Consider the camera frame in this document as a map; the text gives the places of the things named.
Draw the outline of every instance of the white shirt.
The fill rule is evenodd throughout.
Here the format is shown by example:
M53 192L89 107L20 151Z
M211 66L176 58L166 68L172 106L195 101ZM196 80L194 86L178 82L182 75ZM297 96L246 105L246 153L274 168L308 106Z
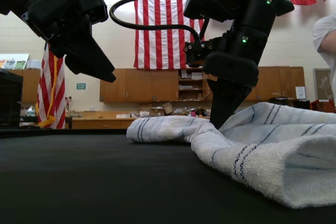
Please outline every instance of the white shirt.
M323 57L328 64L330 73L330 84L334 99L336 99L336 54L323 51L320 46L327 34L336 30L336 15L327 16L318 20L313 28L313 42L317 52Z

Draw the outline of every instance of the white towel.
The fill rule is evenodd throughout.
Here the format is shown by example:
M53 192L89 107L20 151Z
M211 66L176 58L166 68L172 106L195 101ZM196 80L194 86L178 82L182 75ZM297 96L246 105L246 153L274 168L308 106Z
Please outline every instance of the white towel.
M191 143L199 159L290 208L336 204L336 114L259 103L219 129L188 116L138 119L133 142Z

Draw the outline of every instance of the bottle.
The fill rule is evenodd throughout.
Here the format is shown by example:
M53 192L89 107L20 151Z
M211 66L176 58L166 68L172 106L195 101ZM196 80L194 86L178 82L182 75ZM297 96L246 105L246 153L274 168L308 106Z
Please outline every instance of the bottle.
M30 108L27 110L27 116L35 116L34 106L30 106Z

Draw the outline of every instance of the black mat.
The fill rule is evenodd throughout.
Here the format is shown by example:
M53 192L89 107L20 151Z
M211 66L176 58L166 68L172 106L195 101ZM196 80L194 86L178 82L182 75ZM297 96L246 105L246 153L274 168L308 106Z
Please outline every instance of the black mat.
M319 223L336 208L293 211L201 163L188 145L125 135L0 140L0 222Z

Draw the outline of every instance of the cable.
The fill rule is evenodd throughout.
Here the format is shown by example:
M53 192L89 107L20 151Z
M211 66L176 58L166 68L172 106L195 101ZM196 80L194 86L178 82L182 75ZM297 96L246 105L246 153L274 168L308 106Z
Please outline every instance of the cable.
M201 32L199 33L199 38L200 38L200 40L202 40L203 37L204 37L205 30L206 30L206 28L208 27L209 21L210 21L209 18L204 19L204 23L203 23Z
M153 30L183 29L183 30L187 30L187 31L191 32L195 41L201 41L198 33L192 27L189 27L189 26L185 26L185 25L160 25L160 26L137 25L137 24L124 22L124 21L118 19L115 16L114 12L116 11L117 8L119 8L120 6L122 6L124 4L127 4L129 2L134 2L134 1L137 1L137 0L121 0L117 3L115 3L114 5L112 5L112 7L110 9L111 19L120 26L123 26L123 27L126 27L126 28L131 28L131 29L136 29L136 30L151 30L151 31L153 31Z

